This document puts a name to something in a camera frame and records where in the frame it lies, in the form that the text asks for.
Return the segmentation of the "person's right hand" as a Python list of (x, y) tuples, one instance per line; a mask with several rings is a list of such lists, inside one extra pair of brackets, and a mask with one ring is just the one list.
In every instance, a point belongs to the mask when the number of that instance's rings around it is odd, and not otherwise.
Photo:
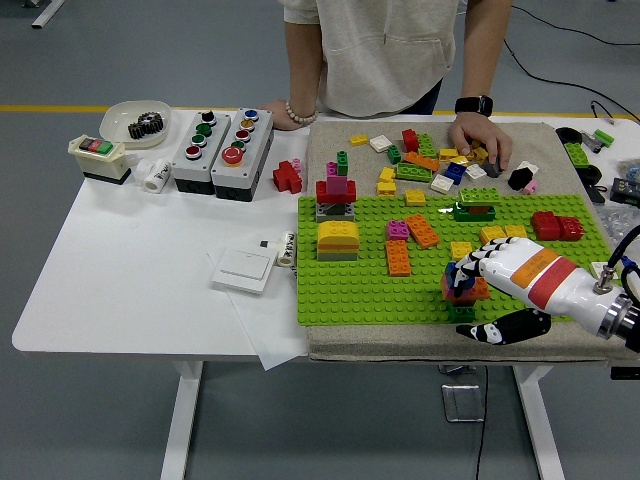
[(290, 106), (286, 107), (287, 102), (283, 99), (277, 99), (272, 102), (260, 105), (263, 110), (272, 112), (273, 127), (281, 131), (293, 131), (302, 127), (301, 119), (308, 119), (315, 113), (315, 107), (304, 110), (302, 103), (290, 101)]

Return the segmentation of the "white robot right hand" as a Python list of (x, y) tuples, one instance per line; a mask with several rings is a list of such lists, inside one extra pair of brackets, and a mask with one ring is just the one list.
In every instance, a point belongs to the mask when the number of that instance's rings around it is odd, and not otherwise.
[(468, 338), (513, 344), (546, 334), (552, 317), (568, 316), (595, 336), (616, 335), (627, 348), (639, 347), (639, 310), (621, 287), (598, 285), (587, 270), (530, 239), (492, 240), (458, 261), (452, 274), (456, 294), (471, 278), (482, 277), (527, 306), (489, 323), (457, 326)]

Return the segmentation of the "person's left hand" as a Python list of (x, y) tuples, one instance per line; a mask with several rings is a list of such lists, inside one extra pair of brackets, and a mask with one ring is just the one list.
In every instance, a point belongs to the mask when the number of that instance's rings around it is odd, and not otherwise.
[(471, 153), (471, 142), (483, 143), (491, 164), (498, 164), (506, 171), (513, 153), (513, 141), (488, 117), (479, 113), (458, 113), (450, 125), (449, 137), (453, 146), (464, 156)]

